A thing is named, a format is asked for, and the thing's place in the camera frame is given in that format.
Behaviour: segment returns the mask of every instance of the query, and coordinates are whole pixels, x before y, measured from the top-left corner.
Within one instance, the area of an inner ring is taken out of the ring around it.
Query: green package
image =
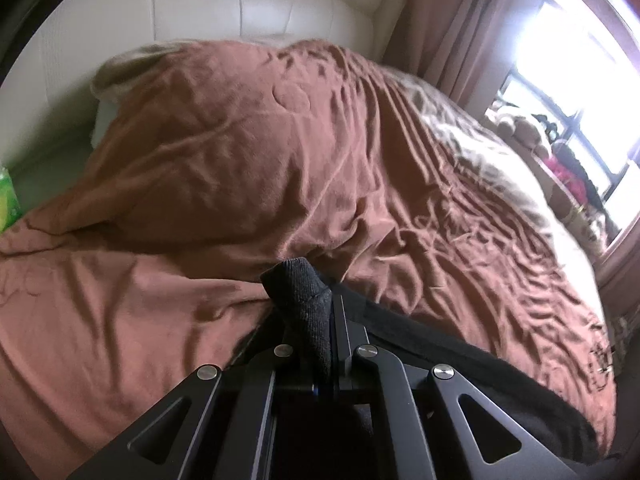
[[[0,232],[11,227],[22,216],[18,197],[15,195],[14,183],[9,172],[0,169]]]

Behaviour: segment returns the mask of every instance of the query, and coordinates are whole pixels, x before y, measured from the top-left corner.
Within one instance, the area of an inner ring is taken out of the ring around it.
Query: pink curtain
[[[383,62],[420,76],[464,108],[496,50],[510,3],[407,0]]]

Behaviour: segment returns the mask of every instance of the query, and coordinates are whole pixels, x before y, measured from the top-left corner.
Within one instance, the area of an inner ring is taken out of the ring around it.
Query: window pane
[[[540,99],[538,99],[536,95],[521,82],[512,79],[507,86],[507,89],[504,91],[503,97],[506,101],[518,105],[524,111],[532,115],[546,115],[546,118],[551,123],[556,123],[558,125],[559,134],[564,131],[564,126],[560,119],[553,115],[545,105],[542,104],[542,101],[540,101]]]
[[[545,3],[520,40],[516,66],[570,116],[601,87],[612,63],[580,22]]]
[[[640,136],[640,80],[635,70],[613,66],[603,85],[585,102],[580,129],[612,173]]]
[[[609,52],[616,61],[626,61],[626,55],[613,38],[607,27],[598,19],[593,11],[582,0],[554,0],[566,10],[571,17],[580,22],[596,40]]]
[[[574,152],[575,158],[582,164],[584,171],[587,172],[587,176],[593,182],[598,193],[602,195],[610,184],[607,173],[604,172],[577,137],[571,137],[567,145],[571,148],[572,152]]]
[[[625,176],[616,190],[607,200],[606,208],[611,219],[624,229],[640,212],[640,170],[635,164],[629,164]]]

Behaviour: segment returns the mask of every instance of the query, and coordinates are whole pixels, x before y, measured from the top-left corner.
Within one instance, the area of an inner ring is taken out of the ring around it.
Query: triangular cutout
[[[496,463],[522,448],[520,441],[480,406],[473,397],[461,395],[458,398],[458,403],[485,462],[488,464]]]
[[[127,446],[129,450],[151,460],[155,464],[163,464],[175,437],[182,427],[191,401],[185,397],[177,399],[162,415],[156,418],[142,433],[134,438]]]

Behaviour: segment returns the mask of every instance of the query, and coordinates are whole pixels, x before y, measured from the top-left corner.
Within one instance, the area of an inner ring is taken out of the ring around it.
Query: wrinkled bedspread
[[[294,256],[507,360],[609,445],[602,325],[398,83],[321,41],[215,42],[160,61],[81,181],[0,238],[0,419],[36,474],[228,364],[270,308],[260,273]]]

